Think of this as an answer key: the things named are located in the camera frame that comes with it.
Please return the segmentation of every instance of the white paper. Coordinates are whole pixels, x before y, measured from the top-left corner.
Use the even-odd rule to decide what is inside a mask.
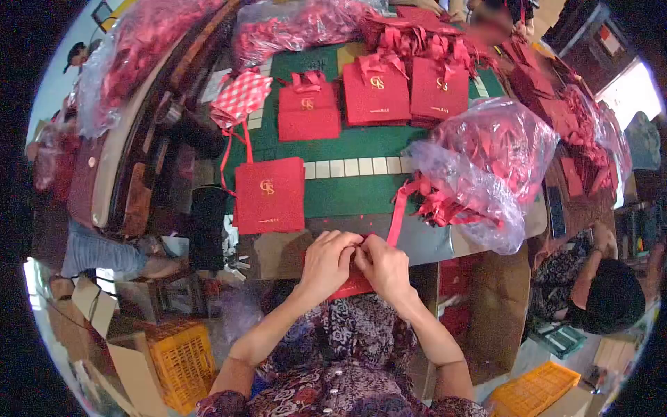
[[[222,85],[220,85],[220,80],[225,74],[228,74],[230,72],[231,68],[227,68],[221,71],[216,71],[213,74],[211,74],[211,79],[209,79],[209,83],[206,85],[204,92],[201,94],[201,99],[199,100],[199,103],[207,103],[208,101],[215,100],[217,98],[217,95],[220,94],[220,90],[222,90]]]

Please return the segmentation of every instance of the wall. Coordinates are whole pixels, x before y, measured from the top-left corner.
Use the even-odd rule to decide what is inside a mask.
[[[116,9],[122,2],[123,0],[107,0],[107,4],[111,9]],[[78,68],[71,67],[67,73],[63,74],[63,68],[67,65],[69,50],[77,42],[88,44],[91,41],[93,33],[96,39],[104,37],[104,34],[100,30],[96,30],[97,25],[91,17],[93,10],[95,10],[98,4],[99,0],[92,0],[85,6],[53,54],[53,59],[44,74],[41,85],[37,90],[35,101],[33,102],[26,142],[33,140],[40,119],[50,120],[53,114],[60,109],[63,99],[69,94],[72,85],[77,79],[79,74]]]

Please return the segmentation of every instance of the hand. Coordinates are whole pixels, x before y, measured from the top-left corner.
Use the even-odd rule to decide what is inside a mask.
[[[382,238],[370,235],[356,248],[354,262],[383,300],[401,312],[408,295],[416,294],[408,279],[408,256],[392,248]]]
[[[451,23],[459,23],[465,21],[466,21],[466,14],[462,10],[458,10],[450,14]]]
[[[419,7],[420,9],[430,10],[435,13],[438,17],[444,11],[442,7],[435,0],[412,0],[412,4]]]
[[[350,257],[363,237],[339,230],[322,232],[305,251],[301,282],[292,295],[311,309],[326,300],[350,277]]]
[[[514,25],[514,32],[518,33],[524,38],[528,36],[528,29],[526,28],[526,25],[524,25],[524,22],[522,21],[516,22],[516,25]]]

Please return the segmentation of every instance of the gold logo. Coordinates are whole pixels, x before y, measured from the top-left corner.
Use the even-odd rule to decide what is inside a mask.
[[[265,179],[259,183],[259,188],[261,188],[261,193],[263,195],[271,195],[275,193],[273,190],[273,179]]]
[[[440,77],[438,77],[438,79],[436,80],[436,83],[438,83],[438,89],[440,91],[447,91],[449,89],[449,87],[447,86],[447,83],[443,83],[442,78],[440,78]]]
[[[312,110],[313,99],[301,99],[301,110]]]
[[[371,77],[371,85],[379,90],[384,90],[384,83],[382,82],[382,78],[378,76]]]

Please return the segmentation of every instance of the chair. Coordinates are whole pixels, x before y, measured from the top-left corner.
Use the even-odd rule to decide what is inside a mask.
[[[93,20],[97,24],[97,26],[102,30],[102,32],[107,33],[107,31],[102,27],[102,23],[107,21],[108,19],[116,19],[115,17],[112,17],[111,14],[113,13],[113,10],[111,10],[110,6],[107,4],[106,1],[100,1],[95,10],[93,10],[93,13],[91,14]]]

